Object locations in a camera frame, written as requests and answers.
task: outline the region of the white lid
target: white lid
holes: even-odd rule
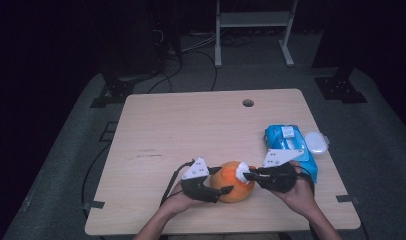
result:
[[[328,150],[326,139],[319,132],[308,132],[305,135],[305,142],[311,153],[322,154]]]
[[[245,162],[241,162],[237,169],[235,170],[235,177],[240,180],[240,182],[245,183],[245,184],[249,184],[250,181],[248,181],[246,179],[246,177],[244,177],[243,173],[250,173],[250,167],[247,163]]]

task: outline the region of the dark background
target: dark background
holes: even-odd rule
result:
[[[149,27],[136,30],[148,37],[153,27],[166,21],[161,15],[165,13],[155,5],[149,7],[148,2],[137,2],[140,4],[131,12],[141,16],[139,21],[148,20]],[[86,5],[88,10],[83,3],[0,1],[0,238],[78,96],[100,73],[102,63],[119,58],[129,68],[146,72],[163,61],[148,47],[153,46],[151,41],[142,42],[141,34],[126,36],[135,40],[125,43],[121,32],[129,23],[119,25],[105,11],[95,14],[107,1]],[[243,3],[241,10],[288,6],[283,0],[274,5],[271,1]],[[215,1],[181,0],[177,4],[181,33],[214,30]],[[223,7],[229,10],[234,5],[235,1],[229,1]],[[129,21],[131,28],[137,26],[132,23],[135,20]],[[107,30],[111,26],[117,30]],[[406,124],[406,1],[300,1],[293,31],[323,29],[314,67],[336,67],[351,61],[374,79]],[[139,49],[151,52],[143,60],[147,64],[137,61],[136,56],[143,56],[137,54]]]

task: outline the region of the table top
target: table top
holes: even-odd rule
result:
[[[246,107],[243,103],[252,102]],[[264,131],[295,124],[302,134],[318,131],[298,89],[131,95],[127,98],[85,231],[89,235],[136,234],[158,209],[172,174],[203,157],[209,167],[244,161],[260,167],[267,153]],[[347,191],[327,151],[314,155],[318,166],[316,201],[337,229],[356,229]],[[185,167],[177,181],[187,170]],[[165,234],[308,230],[306,219],[257,184],[238,203],[207,203],[173,218]]]

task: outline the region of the floor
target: floor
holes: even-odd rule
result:
[[[287,67],[283,59],[278,46],[281,37],[277,34],[230,39],[233,45],[223,47],[223,66],[218,69],[212,62],[213,45],[192,50],[184,54],[182,66],[175,60],[166,61],[164,74],[171,76],[170,81],[160,74],[139,82],[133,94],[147,94],[150,90],[152,94],[300,89],[320,131],[331,142],[330,154],[366,227],[340,231],[343,237],[367,239],[368,234],[371,239],[406,239],[406,127],[382,98],[375,82],[358,69],[350,81],[367,103],[343,104],[323,98],[314,78],[331,76],[336,69],[311,68],[321,34],[290,36],[293,68]],[[184,36],[182,48],[204,39]],[[5,239],[98,238],[85,233],[87,210],[83,208],[93,200],[109,151],[108,141],[123,107],[107,104],[91,108],[103,87],[101,75],[90,79]],[[293,240],[312,239],[305,231],[289,234]]]

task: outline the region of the person's left hand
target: person's left hand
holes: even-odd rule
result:
[[[181,180],[179,180],[161,208],[169,211],[172,217],[174,217],[176,214],[184,212],[191,206],[201,203],[203,203],[203,201],[193,200],[184,194],[181,187]]]

